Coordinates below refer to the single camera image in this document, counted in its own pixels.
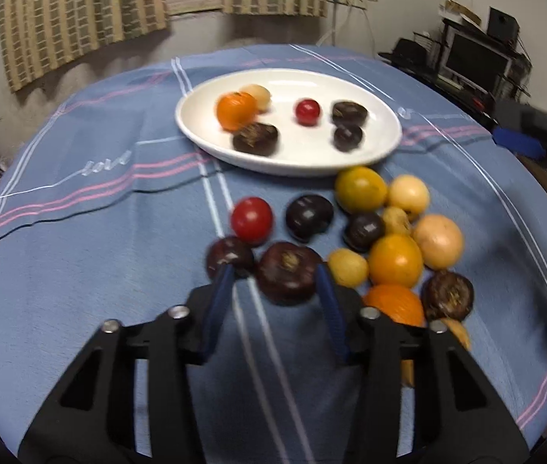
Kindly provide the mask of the computer monitor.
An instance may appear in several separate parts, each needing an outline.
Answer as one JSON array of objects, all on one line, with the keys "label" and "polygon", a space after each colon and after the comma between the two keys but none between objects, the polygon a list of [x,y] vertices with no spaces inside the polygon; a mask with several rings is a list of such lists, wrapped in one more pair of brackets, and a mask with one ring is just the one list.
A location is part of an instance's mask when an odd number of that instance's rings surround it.
[{"label": "computer monitor", "polygon": [[438,70],[445,77],[494,94],[511,70],[513,61],[513,53],[493,45],[488,39],[450,26]]}]

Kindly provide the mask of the yellow orange fruit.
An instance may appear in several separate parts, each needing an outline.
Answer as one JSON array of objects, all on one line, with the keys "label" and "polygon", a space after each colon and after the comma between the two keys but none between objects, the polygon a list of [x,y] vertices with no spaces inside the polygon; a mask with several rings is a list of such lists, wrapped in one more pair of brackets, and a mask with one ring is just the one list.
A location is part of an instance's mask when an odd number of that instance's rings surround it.
[{"label": "yellow orange fruit", "polygon": [[386,202],[388,186],[381,175],[367,167],[353,167],[337,174],[337,204],[349,215],[373,213]]}]

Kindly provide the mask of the dark brown mangosteen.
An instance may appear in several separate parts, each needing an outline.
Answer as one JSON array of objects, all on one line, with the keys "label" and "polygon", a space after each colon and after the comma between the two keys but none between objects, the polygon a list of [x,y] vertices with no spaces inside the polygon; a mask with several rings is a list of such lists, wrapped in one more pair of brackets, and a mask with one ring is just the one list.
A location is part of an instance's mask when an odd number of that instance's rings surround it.
[{"label": "dark brown mangosteen", "polygon": [[239,152],[268,157],[275,153],[279,131],[274,125],[252,123],[232,136],[232,147]]}]

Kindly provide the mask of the left striped curtain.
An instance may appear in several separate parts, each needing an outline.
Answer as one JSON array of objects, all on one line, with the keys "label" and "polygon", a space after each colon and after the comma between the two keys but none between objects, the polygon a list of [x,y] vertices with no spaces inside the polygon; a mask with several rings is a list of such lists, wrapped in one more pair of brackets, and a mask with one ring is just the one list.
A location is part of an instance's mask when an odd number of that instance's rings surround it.
[{"label": "left striped curtain", "polygon": [[168,27],[166,0],[0,0],[0,44],[17,92],[88,53]]}]

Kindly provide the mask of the red cherry tomato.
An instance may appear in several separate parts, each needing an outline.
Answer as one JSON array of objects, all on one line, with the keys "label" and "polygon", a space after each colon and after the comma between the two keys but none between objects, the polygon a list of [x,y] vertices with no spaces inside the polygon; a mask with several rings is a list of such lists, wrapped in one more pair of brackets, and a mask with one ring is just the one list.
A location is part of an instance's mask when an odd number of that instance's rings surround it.
[{"label": "red cherry tomato", "polygon": [[306,127],[319,124],[321,113],[321,106],[314,99],[300,99],[294,107],[294,116],[297,122]]}]

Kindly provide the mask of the red tomato on cloth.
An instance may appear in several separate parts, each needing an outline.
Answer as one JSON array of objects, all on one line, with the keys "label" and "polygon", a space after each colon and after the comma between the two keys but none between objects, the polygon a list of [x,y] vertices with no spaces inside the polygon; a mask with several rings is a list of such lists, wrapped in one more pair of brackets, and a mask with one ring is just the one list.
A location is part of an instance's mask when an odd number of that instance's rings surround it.
[{"label": "red tomato on cloth", "polygon": [[274,228],[274,213],[270,205],[259,197],[239,201],[231,214],[231,228],[235,235],[251,246],[262,245]]}]

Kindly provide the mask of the blue striped tablecloth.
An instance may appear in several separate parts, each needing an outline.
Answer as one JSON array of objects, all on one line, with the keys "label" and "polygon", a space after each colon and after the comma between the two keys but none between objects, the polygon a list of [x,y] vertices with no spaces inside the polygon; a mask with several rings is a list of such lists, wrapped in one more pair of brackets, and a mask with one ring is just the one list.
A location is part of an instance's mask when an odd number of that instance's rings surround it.
[{"label": "blue striped tablecloth", "polygon": [[[287,240],[286,204],[332,180],[238,170],[180,135],[177,103],[252,67],[330,74],[383,99],[402,147],[378,169],[430,189],[465,235],[456,265],[476,291],[472,353],[527,444],[547,425],[547,195],[507,150],[406,74],[332,47],[262,45],[186,56],[68,99],[0,181],[0,436],[14,454],[39,407],[106,319],[155,319],[206,284],[206,248],[258,196]],[[240,281],[215,355],[191,369],[209,463],[340,463],[357,369],[337,365],[318,299],[272,305]]]}]

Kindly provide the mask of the black speaker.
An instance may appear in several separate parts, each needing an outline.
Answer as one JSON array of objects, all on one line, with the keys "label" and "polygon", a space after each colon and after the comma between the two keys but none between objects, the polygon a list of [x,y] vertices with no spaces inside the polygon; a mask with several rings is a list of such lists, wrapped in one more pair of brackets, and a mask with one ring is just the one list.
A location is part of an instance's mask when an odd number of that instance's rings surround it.
[{"label": "black speaker", "polygon": [[490,8],[489,22],[487,22],[487,35],[500,43],[515,47],[519,38],[520,26],[511,15],[501,10]]}]

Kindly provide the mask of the orange mandarin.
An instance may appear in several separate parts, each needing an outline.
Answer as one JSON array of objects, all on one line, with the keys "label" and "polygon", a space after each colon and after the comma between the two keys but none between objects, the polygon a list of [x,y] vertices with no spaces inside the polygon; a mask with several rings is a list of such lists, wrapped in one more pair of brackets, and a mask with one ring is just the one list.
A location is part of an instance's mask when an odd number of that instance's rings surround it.
[{"label": "orange mandarin", "polygon": [[363,296],[366,306],[374,307],[398,324],[423,327],[426,324],[421,299],[409,288],[393,284],[372,286]]},{"label": "orange mandarin", "polygon": [[257,118],[259,108],[251,94],[237,91],[221,96],[215,111],[221,128],[235,132],[251,124]]}]

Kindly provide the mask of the dark purple plum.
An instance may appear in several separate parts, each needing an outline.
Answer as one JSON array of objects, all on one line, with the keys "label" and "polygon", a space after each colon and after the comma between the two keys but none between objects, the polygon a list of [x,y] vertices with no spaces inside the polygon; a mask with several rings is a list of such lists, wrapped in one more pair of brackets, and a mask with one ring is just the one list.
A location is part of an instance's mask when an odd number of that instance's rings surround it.
[{"label": "dark purple plum", "polygon": [[285,225],[290,236],[308,243],[315,235],[329,229],[333,220],[332,203],[321,195],[308,194],[297,197],[286,207]]}]

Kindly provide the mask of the tan round fruit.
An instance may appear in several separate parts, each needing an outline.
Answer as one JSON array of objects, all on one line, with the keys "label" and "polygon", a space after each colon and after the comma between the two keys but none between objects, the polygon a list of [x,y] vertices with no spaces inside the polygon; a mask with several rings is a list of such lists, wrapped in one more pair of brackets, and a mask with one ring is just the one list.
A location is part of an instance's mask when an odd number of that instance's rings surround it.
[{"label": "tan round fruit", "polygon": [[272,95],[268,89],[262,85],[250,84],[242,87],[240,91],[249,94],[255,99],[258,110],[261,113],[268,111],[270,102],[272,101]]},{"label": "tan round fruit", "polygon": [[443,215],[425,215],[416,223],[412,238],[422,259],[432,270],[453,267],[465,250],[465,238],[458,225]]},{"label": "tan round fruit", "polygon": [[403,210],[411,221],[427,211],[431,196],[425,182],[413,175],[399,175],[389,186],[387,204]]}]

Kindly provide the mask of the white round plate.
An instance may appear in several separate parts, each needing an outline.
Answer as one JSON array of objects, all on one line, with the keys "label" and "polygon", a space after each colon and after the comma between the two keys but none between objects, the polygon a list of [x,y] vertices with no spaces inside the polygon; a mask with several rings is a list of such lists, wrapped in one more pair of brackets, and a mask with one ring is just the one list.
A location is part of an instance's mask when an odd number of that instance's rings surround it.
[{"label": "white round plate", "polygon": [[[232,134],[216,118],[219,97],[250,84],[262,85],[272,95],[270,108],[259,118],[279,131],[277,150],[268,157],[236,151]],[[294,107],[300,99],[319,103],[319,124],[306,127],[297,122]],[[349,152],[335,149],[332,143],[331,108],[341,101],[356,102],[368,112],[364,138]],[[355,165],[375,164],[390,155],[403,137],[396,113],[364,86],[300,69],[248,69],[212,78],[178,102],[175,118],[182,133],[207,154],[239,168],[278,176],[329,176]]]}]

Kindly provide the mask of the small yellow fruit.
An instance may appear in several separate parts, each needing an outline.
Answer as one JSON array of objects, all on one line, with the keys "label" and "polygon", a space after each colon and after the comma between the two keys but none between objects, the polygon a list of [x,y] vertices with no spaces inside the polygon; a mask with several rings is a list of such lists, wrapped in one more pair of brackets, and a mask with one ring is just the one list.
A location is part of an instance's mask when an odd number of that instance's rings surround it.
[{"label": "small yellow fruit", "polygon": [[356,288],[367,282],[369,265],[367,260],[348,248],[331,251],[327,265],[337,284]]}]

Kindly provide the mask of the dark brown fruit bottom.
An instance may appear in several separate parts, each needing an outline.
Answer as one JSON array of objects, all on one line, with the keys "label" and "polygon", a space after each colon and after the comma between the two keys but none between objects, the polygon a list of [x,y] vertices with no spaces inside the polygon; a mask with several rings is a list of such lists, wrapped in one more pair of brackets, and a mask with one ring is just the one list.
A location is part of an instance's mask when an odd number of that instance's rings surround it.
[{"label": "dark brown fruit bottom", "polygon": [[475,290],[465,276],[439,270],[421,288],[421,305],[428,322],[436,319],[464,321],[473,310]]}]

